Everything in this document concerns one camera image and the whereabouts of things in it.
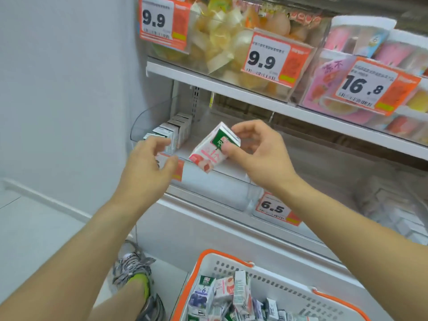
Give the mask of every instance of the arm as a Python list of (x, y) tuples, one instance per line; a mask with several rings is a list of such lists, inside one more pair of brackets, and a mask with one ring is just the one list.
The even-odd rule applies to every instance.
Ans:
[(112, 198), (1, 306), (0, 320), (86, 320), (126, 236), (166, 191), (177, 157), (159, 170), (170, 140), (150, 137), (131, 153)]
[(428, 248), (355, 213), (320, 193), (294, 171), (282, 136), (262, 121), (232, 127), (243, 148), (226, 143), (222, 151), (249, 177), (280, 198), (339, 257), (395, 320), (428, 315)]

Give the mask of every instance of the shoe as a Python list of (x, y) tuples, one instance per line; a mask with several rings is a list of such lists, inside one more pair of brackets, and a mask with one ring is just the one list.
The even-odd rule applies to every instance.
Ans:
[(135, 275), (144, 274), (147, 277), (146, 303), (138, 315), (136, 321), (163, 321), (165, 309), (159, 295), (151, 291), (154, 284), (151, 277), (150, 265), (156, 259), (146, 257), (141, 248), (134, 242), (126, 240), (120, 248), (119, 257), (109, 273), (110, 290), (113, 294), (119, 291)]

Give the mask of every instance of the white plastic basket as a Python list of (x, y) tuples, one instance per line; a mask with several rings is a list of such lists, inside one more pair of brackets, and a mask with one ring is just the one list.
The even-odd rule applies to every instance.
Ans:
[(264, 302), (266, 297), (276, 300), (279, 309), (319, 321), (362, 321), (370, 319), (359, 308), (338, 298), (320, 293), (288, 278), (244, 262), (216, 250), (204, 251), (187, 282), (171, 321), (187, 321), (187, 302), (200, 275), (223, 278), (237, 270), (245, 270), (251, 277), (251, 295)]

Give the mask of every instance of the left hand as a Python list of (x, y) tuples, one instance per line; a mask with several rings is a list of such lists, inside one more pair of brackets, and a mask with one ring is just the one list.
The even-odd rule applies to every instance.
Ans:
[(121, 205), (140, 217), (163, 196), (177, 169), (179, 159), (177, 156), (169, 157), (160, 170), (156, 155), (164, 151), (170, 143), (170, 139), (153, 136), (137, 143), (110, 199), (112, 204)]

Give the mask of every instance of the hand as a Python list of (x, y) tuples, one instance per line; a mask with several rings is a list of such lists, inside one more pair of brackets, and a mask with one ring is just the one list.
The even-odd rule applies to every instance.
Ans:
[(234, 125), (232, 131), (242, 139), (241, 148), (228, 142), (222, 145), (221, 151), (240, 164), (260, 187), (279, 197), (284, 186), (292, 187), (301, 180), (294, 171), (282, 136), (267, 124), (261, 120), (244, 121)]
[(170, 143), (170, 139), (153, 136), (139, 141), (129, 155), (110, 202), (123, 205), (126, 210), (139, 216), (156, 203), (168, 189), (179, 161), (178, 157), (172, 156), (159, 170), (156, 155)]

